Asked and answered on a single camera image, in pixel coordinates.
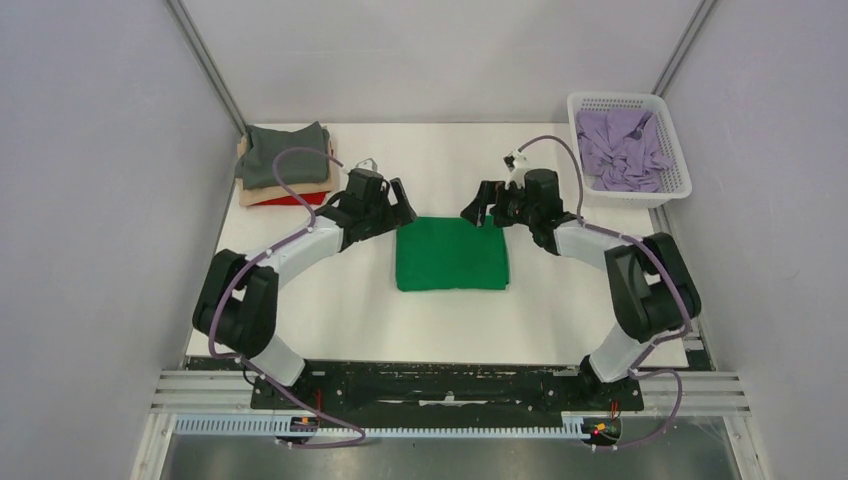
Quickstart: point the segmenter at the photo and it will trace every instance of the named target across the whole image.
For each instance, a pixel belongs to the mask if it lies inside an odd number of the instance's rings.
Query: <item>black mounting plate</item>
[[[561,412],[645,408],[625,379],[585,398],[577,370],[528,365],[307,361],[291,391],[310,406],[369,428],[560,427]],[[466,403],[446,405],[453,399]],[[250,407],[298,409],[260,379]]]

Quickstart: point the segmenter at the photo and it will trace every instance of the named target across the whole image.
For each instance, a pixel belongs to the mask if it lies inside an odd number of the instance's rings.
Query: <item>laundry basket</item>
[[[660,151],[674,161],[674,166],[660,172],[660,190],[645,192],[608,192],[595,190],[595,176],[583,174],[583,159],[577,141],[577,112],[583,110],[605,112],[613,108],[641,108],[650,110],[657,117],[657,135]],[[571,148],[577,156],[583,186],[585,204],[594,207],[656,208],[675,198],[685,198],[692,193],[689,170],[683,159],[683,151],[677,133],[671,123],[671,115],[665,101],[645,93],[574,92],[568,96],[568,122],[571,130]]]

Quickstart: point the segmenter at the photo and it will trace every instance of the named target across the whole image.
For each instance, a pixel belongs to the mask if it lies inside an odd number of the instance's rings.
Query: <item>purple cloth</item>
[[[674,161],[660,153],[657,118],[647,110],[577,112],[577,141],[583,172],[592,188],[613,192],[656,192],[661,170]]]

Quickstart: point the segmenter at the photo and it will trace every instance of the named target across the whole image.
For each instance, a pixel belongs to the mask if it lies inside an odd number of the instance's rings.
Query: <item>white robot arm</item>
[[[390,189],[395,204],[389,201]],[[277,292],[322,259],[417,218],[399,179],[386,181],[376,171],[361,168],[350,172],[345,190],[335,194],[315,215],[305,234],[277,250],[268,250],[266,258],[250,268],[236,287],[244,291],[243,298],[227,300],[215,334],[216,342],[248,358],[285,386],[294,384],[305,362],[274,335]],[[192,317],[196,329],[209,335],[215,309],[227,286],[247,264],[247,258],[263,250],[248,254],[222,250],[213,257]]]
[[[509,179],[482,182],[461,216],[476,226],[483,225],[487,214],[495,226],[526,225],[534,242],[549,253],[575,258],[607,273],[617,323],[601,346],[583,359],[579,375],[590,394],[623,380],[657,337],[683,326],[668,287],[649,283],[647,276],[656,275],[656,267],[635,245],[599,231],[603,229],[588,228],[563,210],[556,172],[526,165],[519,168],[513,157],[505,160],[512,170]],[[516,171],[521,181],[516,181]],[[674,239],[657,233],[642,243],[669,272],[690,317],[697,316],[701,300]]]

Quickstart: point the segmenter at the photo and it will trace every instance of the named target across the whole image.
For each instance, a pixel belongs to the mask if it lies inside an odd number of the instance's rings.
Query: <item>white tabletop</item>
[[[301,125],[260,125],[294,130]],[[503,157],[543,134],[570,138],[565,124],[328,124],[338,158],[352,167],[373,158],[400,177],[419,216],[458,216],[481,180],[506,177]],[[567,153],[540,142],[525,153],[556,168],[566,210],[576,205]],[[647,210],[584,208],[591,222],[625,233],[653,233]],[[269,245],[307,218],[302,207],[242,208],[234,194],[218,249]],[[615,322],[605,272],[537,247],[526,227],[505,230],[506,291],[400,292],[394,280],[395,235],[355,244],[323,260],[280,292],[277,335],[305,358],[576,365]],[[188,355],[208,355],[195,331]],[[686,366],[681,341],[668,342],[646,366]]]

